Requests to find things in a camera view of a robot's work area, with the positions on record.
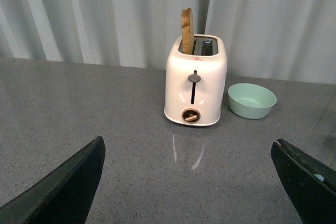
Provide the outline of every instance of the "browning control knob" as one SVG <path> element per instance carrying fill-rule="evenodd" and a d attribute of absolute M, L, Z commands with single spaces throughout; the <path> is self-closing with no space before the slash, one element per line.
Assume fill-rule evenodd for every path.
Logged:
<path fill-rule="evenodd" d="M 187 123 L 196 123 L 200 120 L 201 114 L 196 109 L 186 109 L 183 111 L 182 117 Z"/>

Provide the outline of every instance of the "toaster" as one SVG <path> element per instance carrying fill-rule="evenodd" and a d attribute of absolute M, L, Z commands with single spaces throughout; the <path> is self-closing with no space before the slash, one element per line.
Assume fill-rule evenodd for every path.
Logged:
<path fill-rule="evenodd" d="M 175 123 L 192 126 L 218 122 L 226 71 L 226 52 L 220 38 L 195 34 L 193 54 L 186 55 L 180 36 L 167 60 L 166 117 Z"/>

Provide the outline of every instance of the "countertop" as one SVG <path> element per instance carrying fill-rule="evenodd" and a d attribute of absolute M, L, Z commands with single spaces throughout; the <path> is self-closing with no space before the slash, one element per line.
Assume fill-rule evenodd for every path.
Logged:
<path fill-rule="evenodd" d="M 277 103 L 235 115 L 249 82 Z M 86 223 L 301 223 L 270 157 L 283 138 L 336 169 L 335 85 L 227 76 L 218 123 L 163 112 L 165 71 L 0 58 L 0 205 L 101 135 L 106 158 Z"/>

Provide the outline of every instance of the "curtain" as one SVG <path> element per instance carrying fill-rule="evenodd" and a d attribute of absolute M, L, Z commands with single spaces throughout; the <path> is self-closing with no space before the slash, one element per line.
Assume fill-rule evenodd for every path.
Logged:
<path fill-rule="evenodd" d="M 229 74 L 336 84 L 335 0 L 0 0 L 0 57 L 165 69 L 187 7 Z"/>

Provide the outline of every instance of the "mint green bowl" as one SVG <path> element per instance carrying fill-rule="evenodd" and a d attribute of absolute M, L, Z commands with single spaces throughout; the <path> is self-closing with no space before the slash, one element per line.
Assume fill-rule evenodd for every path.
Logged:
<path fill-rule="evenodd" d="M 277 102 L 277 97 L 271 91 L 250 83 L 232 85 L 228 94 L 231 110 L 247 119 L 265 117 Z"/>

